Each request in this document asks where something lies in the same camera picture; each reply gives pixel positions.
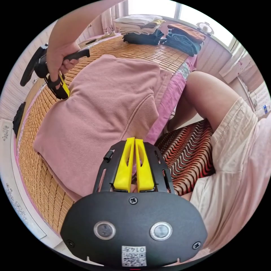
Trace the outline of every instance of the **bamboo mat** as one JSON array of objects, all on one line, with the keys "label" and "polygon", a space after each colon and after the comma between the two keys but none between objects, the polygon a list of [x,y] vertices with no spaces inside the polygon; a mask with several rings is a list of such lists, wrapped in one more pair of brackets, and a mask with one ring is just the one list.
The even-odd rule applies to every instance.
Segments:
[{"label": "bamboo mat", "polygon": [[[65,74],[65,82],[69,86],[73,78],[89,63],[103,54],[111,54],[118,58],[146,59],[158,63],[161,68],[174,74],[184,63],[187,54],[165,45],[136,45],[123,42],[117,37],[90,48],[90,57],[81,58],[80,62]],[[44,116],[57,102],[47,86],[41,91],[32,105],[22,129],[19,145],[19,165],[23,181],[33,202],[44,220],[56,231],[60,232],[63,220],[73,201],[65,194],[49,173],[45,163],[33,150],[33,141]]]}]

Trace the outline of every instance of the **sticker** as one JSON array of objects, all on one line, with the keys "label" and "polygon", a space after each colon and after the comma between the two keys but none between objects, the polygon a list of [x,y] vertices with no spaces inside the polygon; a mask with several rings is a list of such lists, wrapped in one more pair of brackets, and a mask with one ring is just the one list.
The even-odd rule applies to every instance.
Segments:
[{"label": "sticker", "polygon": [[122,266],[147,266],[145,246],[122,246]]}]

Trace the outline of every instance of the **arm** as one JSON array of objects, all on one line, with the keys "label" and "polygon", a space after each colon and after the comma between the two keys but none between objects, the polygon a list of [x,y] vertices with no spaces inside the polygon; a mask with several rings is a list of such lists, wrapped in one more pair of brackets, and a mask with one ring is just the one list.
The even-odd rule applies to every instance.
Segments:
[{"label": "arm", "polygon": [[101,13],[123,0],[102,0],[78,8],[60,18],[49,38],[46,61],[52,82],[58,79],[58,71],[63,74],[72,69],[78,60],[64,57],[80,50],[76,43],[86,27]]},{"label": "arm", "polygon": [[123,0],[101,0],[78,8],[60,18],[50,38],[51,47],[64,47],[75,42],[86,27],[100,14]]}]

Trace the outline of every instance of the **stack of folded clothes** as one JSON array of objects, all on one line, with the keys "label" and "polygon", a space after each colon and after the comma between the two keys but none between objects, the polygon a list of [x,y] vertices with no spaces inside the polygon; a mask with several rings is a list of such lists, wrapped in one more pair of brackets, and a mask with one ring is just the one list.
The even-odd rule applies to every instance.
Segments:
[{"label": "stack of folded clothes", "polygon": [[133,44],[157,45],[164,35],[158,28],[162,17],[155,15],[129,15],[114,20],[119,32],[124,35],[123,41]]},{"label": "stack of folded clothes", "polygon": [[204,34],[181,24],[170,24],[168,28],[166,38],[160,43],[179,49],[190,56],[199,53],[204,44]]}]

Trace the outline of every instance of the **human hand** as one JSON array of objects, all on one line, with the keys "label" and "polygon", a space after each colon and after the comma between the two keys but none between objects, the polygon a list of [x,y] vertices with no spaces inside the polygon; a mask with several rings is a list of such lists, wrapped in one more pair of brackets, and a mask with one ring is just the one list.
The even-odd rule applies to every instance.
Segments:
[{"label": "human hand", "polygon": [[50,74],[50,78],[52,82],[55,82],[58,79],[58,71],[60,70],[63,74],[67,73],[70,69],[72,69],[76,64],[79,63],[79,60],[64,60],[69,54],[73,54],[80,50],[79,45],[76,42],[72,44],[62,46],[62,47],[50,47],[50,43],[48,45],[47,53],[46,53],[46,62],[48,71]]}]

